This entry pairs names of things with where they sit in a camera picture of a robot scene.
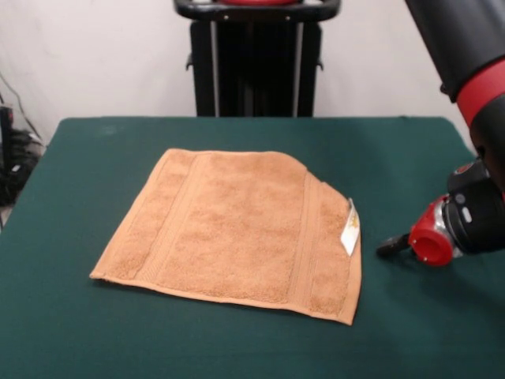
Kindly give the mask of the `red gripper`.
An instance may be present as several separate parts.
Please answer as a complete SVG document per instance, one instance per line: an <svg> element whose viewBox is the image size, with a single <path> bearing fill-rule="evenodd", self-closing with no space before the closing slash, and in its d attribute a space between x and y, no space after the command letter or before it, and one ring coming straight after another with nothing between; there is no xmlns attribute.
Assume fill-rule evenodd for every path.
<svg viewBox="0 0 505 379"><path fill-rule="evenodd" d="M390 257L412 248L417 258L431 266L449 264L462 256L455 238L449 230L449 222L444 218L448 202L445 194L429 204L410 233L390 237L376 248L379 257Z"/></svg>

